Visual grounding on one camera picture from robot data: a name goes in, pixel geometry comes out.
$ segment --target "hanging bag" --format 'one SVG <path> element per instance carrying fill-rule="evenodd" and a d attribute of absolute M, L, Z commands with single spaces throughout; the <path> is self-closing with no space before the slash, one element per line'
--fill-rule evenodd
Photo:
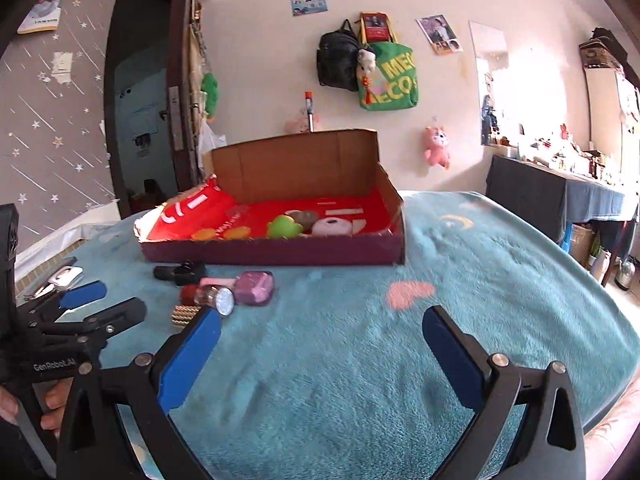
<path fill-rule="evenodd" d="M 359 49 L 360 42 L 349 20 L 344 20 L 338 30 L 323 34 L 316 54 L 320 84 L 357 92 L 356 67 Z"/>
<path fill-rule="evenodd" d="M 391 41 L 367 44 L 364 17 L 360 15 L 360 41 L 364 50 L 376 55 L 376 65 L 367 72 L 361 64 L 356 69 L 360 106 L 371 112 L 403 110 L 418 104 L 418 79 L 414 51 L 398 43 L 387 20 Z"/>

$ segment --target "green tote bag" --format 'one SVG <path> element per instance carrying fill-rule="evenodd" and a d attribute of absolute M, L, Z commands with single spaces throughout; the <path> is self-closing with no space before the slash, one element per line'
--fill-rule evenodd
<path fill-rule="evenodd" d="M 369 75 L 360 68 L 357 71 L 360 106 L 371 112 L 404 110 L 418 104 L 414 51 L 398 43 L 391 25 L 387 25 L 392 41 L 377 41 L 367 45 L 376 54 L 376 69 Z M 362 44 L 366 44 L 362 17 L 360 36 Z"/>

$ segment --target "wooden door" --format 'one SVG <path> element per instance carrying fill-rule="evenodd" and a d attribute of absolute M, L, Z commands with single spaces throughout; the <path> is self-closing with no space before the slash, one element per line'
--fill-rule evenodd
<path fill-rule="evenodd" d="M 174 156 L 175 177 L 179 191 L 185 191 L 200 181 L 198 170 L 198 74 L 194 59 L 194 36 L 197 25 L 196 0 L 172 0 L 169 18 L 169 39 L 166 70 L 166 92 L 169 138 Z"/>

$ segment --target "cardboard flap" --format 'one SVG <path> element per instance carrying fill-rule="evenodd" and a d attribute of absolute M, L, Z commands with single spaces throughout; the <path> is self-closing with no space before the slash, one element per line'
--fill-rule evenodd
<path fill-rule="evenodd" d="M 333 130 L 252 140 L 212 150 L 221 189 L 239 203 L 365 196 L 376 185 L 374 130 Z"/>

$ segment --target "metal screw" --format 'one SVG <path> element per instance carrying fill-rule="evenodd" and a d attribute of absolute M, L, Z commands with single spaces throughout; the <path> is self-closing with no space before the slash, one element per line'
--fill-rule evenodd
<path fill-rule="evenodd" d="M 87 375 L 93 369 L 94 367 L 91 366 L 91 363 L 82 363 L 78 367 L 78 371 L 80 372 L 80 375 Z"/>
<path fill-rule="evenodd" d="M 136 355 L 136 358 L 133 359 L 133 362 L 135 362 L 135 364 L 137 364 L 138 366 L 148 366 L 149 364 L 151 364 L 151 361 L 154 357 L 151 354 L 138 354 Z"/>
<path fill-rule="evenodd" d="M 494 354 L 491 356 L 494 365 L 504 367 L 509 364 L 509 358 L 505 354 Z"/>
<path fill-rule="evenodd" d="M 564 366 L 564 363 L 561 363 L 560 361 L 553 361 L 551 363 L 551 367 L 558 374 L 564 374 L 566 372 L 566 366 Z"/>

